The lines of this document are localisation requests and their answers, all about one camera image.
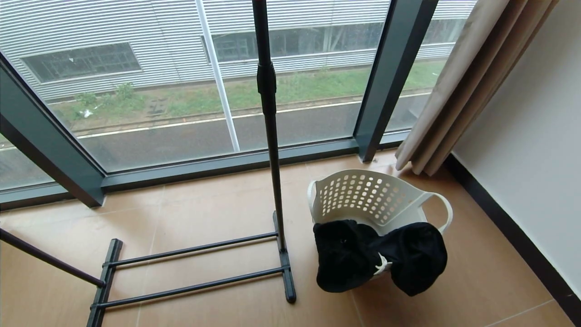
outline asphalt road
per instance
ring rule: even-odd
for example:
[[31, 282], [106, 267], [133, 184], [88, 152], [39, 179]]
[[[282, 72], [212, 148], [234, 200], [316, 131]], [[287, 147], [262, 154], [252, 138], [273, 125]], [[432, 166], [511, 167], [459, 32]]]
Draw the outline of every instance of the asphalt road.
[[[388, 129], [411, 127], [410, 111], [419, 112], [427, 99], [427, 95], [400, 98]], [[350, 136], [359, 108], [360, 103], [353, 103], [279, 112], [279, 145]], [[241, 151], [267, 147], [262, 114], [235, 117], [234, 125]], [[233, 153], [224, 119], [83, 137], [80, 142], [108, 171]], [[46, 181], [46, 176], [20, 151], [0, 150], [0, 189], [38, 180]]]

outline white plastic basket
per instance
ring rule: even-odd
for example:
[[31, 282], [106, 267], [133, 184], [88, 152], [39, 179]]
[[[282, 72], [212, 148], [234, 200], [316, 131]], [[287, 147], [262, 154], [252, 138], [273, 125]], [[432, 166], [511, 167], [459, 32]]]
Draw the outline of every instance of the white plastic basket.
[[397, 177], [362, 169], [336, 172], [311, 182], [307, 191], [314, 223], [353, 219], [386, 235], [394, 229], [427, 222], [422, 204], [436, 196], [448, 211], [443, 233], [452, 222], [452, 206], [438, 193], [422, 191]]

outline curtain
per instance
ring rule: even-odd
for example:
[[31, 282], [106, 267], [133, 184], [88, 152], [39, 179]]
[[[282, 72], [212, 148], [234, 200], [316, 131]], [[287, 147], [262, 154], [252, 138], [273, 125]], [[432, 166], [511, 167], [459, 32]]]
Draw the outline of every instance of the curtain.
[[434, 174], [490, 101], [558, 0], [480, 0], [424, 110], [397, 149], [396, 169]]

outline baseboard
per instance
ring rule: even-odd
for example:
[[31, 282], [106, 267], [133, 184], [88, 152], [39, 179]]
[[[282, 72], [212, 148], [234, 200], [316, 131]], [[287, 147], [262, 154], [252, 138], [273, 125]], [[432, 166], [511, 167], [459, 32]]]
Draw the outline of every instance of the baseboard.
[[446, 158], [444, 166], [510, 241], [573, 324], [581, 326], [581, 300], [547, 258], [454, 155]]

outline floor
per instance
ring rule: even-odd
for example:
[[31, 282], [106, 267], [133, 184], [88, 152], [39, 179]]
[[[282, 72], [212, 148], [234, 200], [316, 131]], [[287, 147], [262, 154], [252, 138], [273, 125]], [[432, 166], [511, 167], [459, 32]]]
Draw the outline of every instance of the floor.
[[[297, 302], [285, 301], [276, 275], [212, 292], [186, 294], [109, 310], [103, 326], [572, 326], [524, 260], [472, 198], [442, 170], [436, 176], [397, 172], [393, 151], [373, 163], [357, 157], [284, 167], [282, 194]], [[399, 176], [443, 194], [454, 208], [447, 229], [446, 271], [425, 293], [408, 297], [389, 275], [350, 292], [318, 288], [317, 251], [306, 201], [309, 181], [341, 169]], [[94, 276], [109, 241], [121, 258], [158, 253], [273, 230], [268, 170], [111, 194], [99, 209], [66, 201], [0, 214], [0, 226]], [[437, 200], [424, 205], [443, 223]], [[11, 246], [1, 247], [1, 321], [5, 327], [84, 326], [95, 288]], [[119, 270], [111, 300], [273, 268], [273, 241]]]

